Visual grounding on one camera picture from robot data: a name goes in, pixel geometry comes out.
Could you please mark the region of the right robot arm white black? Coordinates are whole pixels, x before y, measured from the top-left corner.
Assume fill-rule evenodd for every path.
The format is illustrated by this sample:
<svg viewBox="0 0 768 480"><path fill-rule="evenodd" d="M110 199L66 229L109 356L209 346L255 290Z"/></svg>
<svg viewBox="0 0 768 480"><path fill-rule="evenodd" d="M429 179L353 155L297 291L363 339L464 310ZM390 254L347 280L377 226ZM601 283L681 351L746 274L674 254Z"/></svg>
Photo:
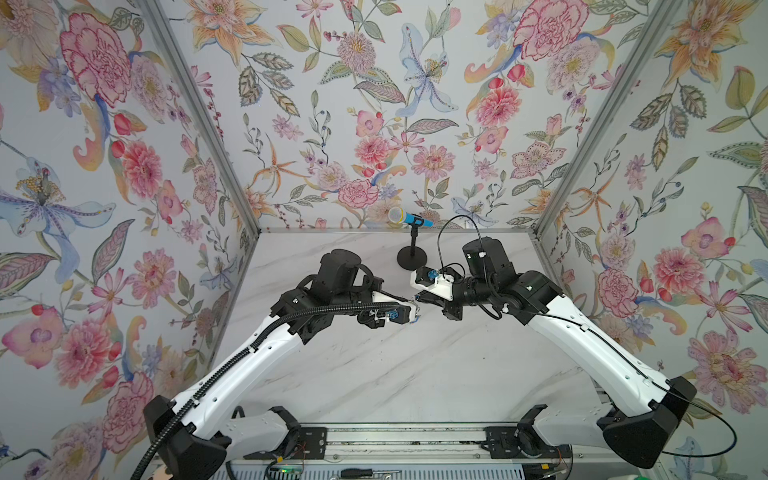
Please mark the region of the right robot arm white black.
<svg viewBox="0 0 768 480"><path fill-rule="evenodd" d="M421 268L411 283L433 295L443 314L459 321L467 306L491 306L548 338L600 386L609 403L538 406L529 424L545 444L608 448L627 463L650 469L679 427L696 389L667 378L598 328L544 274L519 273L501 243L481 237L463 247L469 275Z"/></svg>

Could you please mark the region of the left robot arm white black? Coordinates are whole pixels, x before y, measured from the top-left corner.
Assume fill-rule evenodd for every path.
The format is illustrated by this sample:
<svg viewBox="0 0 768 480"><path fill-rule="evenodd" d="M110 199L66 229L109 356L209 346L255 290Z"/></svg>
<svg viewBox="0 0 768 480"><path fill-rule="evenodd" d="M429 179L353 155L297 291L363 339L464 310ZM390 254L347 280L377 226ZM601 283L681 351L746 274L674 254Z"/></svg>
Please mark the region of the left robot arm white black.
<svg viewBox="0 0 768 480"><path fill-rule="evenodd" d="M160 459L174 479L209 479L226 463L263 452L287 455L299 422L283 407L233 417L246 394L282 359L331 326L354 316L369 328L410 322L411 305L381 291L382 281L348 250L334 249L317 273L284 292L262 325L202 380L169 399L156 396L143 410L150 445L132 474L144 478Z"/></svg>

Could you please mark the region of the metal keyring with red handle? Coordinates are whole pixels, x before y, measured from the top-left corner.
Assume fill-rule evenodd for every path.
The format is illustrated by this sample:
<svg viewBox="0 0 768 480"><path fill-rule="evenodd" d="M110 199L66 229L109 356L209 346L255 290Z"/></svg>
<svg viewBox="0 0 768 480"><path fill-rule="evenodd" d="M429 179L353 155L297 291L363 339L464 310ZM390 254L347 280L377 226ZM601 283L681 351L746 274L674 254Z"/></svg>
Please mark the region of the metal keyring with red handle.
<svg viewBox="0 0 768 480"><path fill-rule="evenodd" d="M418 306L412 306L409 313L409 323L415 324L421 318L420 308Z"/></svg>

